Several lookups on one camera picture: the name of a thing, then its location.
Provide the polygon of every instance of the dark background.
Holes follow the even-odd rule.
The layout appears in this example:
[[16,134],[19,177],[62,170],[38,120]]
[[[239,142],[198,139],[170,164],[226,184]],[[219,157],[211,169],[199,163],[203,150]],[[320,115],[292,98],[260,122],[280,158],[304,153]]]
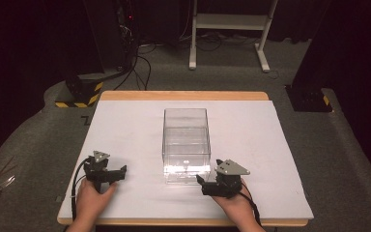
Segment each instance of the dark background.
[[[200,12],[228,14],[256,14],[269,5],[247,0],[199,3]],[[143,36],[176,44],[186,25],[189,35],[188,1],[138,0],[133,4]],[[70,19],[59,21],[59,9],[70,12],[63,14]],[[69,26],[69,33],[53,30],[56,23]],[[96,68],[99,56],[91,30],[80,0],[0,1],[0,146],[43,108],[44,91],[65,80],[59,60],[75,64],[76,57],[84,56],[92,59],[85,67]],[[371,1],[281,0],[269,39],[285,38],[293,43],[313,39],[295,81],[334,90],[371,161]],[[71,55],[77,50],[84,54]],[[59,57],[65,51],[67,56]],[[75,66],[70,65],[71,72],[78,73]]]

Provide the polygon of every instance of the gray carpet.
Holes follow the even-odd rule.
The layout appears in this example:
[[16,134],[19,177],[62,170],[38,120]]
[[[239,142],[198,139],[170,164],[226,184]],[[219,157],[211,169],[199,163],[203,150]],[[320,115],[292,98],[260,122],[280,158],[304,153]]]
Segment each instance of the gray carpet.
[[[210,43],[199,43],[209,49]],[[284,90],[291,84],[309,43],[267,42],[265,52],[272,72],[263,73],[251,44],[223,45],[214,51],[197,50],[197,69],[188,69],[187,49],[170,46],[140,48],[152,65],[149,90],[264,91],[274,102],[282,129],[297,164],[315,218],[301,228],[278,231],[371,231],[371,165],[360,149],[334,92],[324,89],[334,108],[331,113],[295,112]],[[147,64],[139,60],[137,72],[145,79]],[[116,87],[122,77],[104,82],[102,91]],[[63,231],[56,218],[59,199],[72,175],[89,121],[91,108],[57,108],[64,83],[49,88],[42,111],[25,121],[2,145],[0,169],[16,168],[15,181],[0,198],[0,231]],[[132,75],[122,90],[136,90]],[[151,228],[117,228],[147,231]],[[205,228],[205,231],[218,231]]]

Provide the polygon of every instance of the clear plastic box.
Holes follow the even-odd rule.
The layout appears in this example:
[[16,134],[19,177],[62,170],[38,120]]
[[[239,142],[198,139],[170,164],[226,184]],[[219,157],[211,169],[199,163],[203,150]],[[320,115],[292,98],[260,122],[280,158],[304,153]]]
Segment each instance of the clear plastic box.
[[167,184],[198,185],[210,175],[210,135],[205,108],[164,110],[162,159]]

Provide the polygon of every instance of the wire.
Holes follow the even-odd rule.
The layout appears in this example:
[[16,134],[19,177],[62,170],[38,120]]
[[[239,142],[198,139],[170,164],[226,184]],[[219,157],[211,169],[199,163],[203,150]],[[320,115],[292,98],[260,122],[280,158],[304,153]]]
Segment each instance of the wire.
[[77,167],[76,172],[74,173],[73,183],[72,183],[72,186],[71,186],[71,197],[72,197],[72,200],[71,200],[71,215],[72,215],[73,220],[76,219],[76,184],[77,184],[76,179],[77,179],[77,175],[79,174],[80,168],[87,161],[89,161],[89,159],[85,159],[83,162],[81,162],[79,164],[79,166]]
[[276,76],[268,75],[268,77],[270,79],[278,79],[279,78],[279,71],[269,71],[268,74],[270,74],[270,73],[276,73]]
[[120,82],[120,84],[118,86],[116,86],[113,90],[117,90],[120,86],[122,86],[126,80],[128,80],[128,77],[131,75],[131,73],[134,71],[134,67],[136,66],[137,64],[137,55],[135,56],[134,58],[134,64],[132,65],[131,69],[130,69],[130,72],[128,72],[128,74],[126,75],[125,79],[123,79],[122,82]]
[[146,58],[142,56],[137,56],[137,57],[146,61],[147,65],[149,66],[149,74],[147,75],[146,84],[144,85],[144,90],[147,90],[147,86],[149,85],[149,80],[150,80],[150,74],[152,73],[152,65],[150,65],[150,62]]
[[180,39],[181,39],[181,38],[184,36],[184,34],[186,33],[186,28],[187,28],[187,26],[188,26],[190,12],[191,12],[191,1],[188,1],[188,13],[186,14],[187,17],[186,17],[186,23],[185,23],[185,30],[183,31],[183,34],[180,36]]
[[249,202],[249,205],[251,205],[251,208],[252,210],[254,210],[254,216],[255,216],[255,220],[257,221],[257,223],[261,225],[261,220],[260,220],[260,212],[258,211],[258,207],[257,205],[254,203],[254,201],[252,200],[252,195],[251,195],[251,192],[249,191],[249,189],[246,187],[246,185],[244,183],[242,183],[242,185],[245,187],[245,189],[248,191],[248,194],[249,194],[249,197],[246,196],[245,194],[243,194],[242,192],[238,192],[239,195],[241,195],[243,198],[245,198],[248,202]]

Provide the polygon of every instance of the white paper sheet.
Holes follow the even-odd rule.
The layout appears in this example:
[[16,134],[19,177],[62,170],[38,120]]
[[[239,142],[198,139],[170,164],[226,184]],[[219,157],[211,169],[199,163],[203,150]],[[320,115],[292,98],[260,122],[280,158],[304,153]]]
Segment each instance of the white paper sheet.
[[[313,218],[272,101],[100,101],[77,163],[97,150],[111,155],[109,170],[128,166],[101,218],[226,218],[200,186],[165,184],[165,108],[207,108],[212,167],[230,159],[251,172],[261,218]],[[71,183],[59,218],[71,218],[70,195]]]

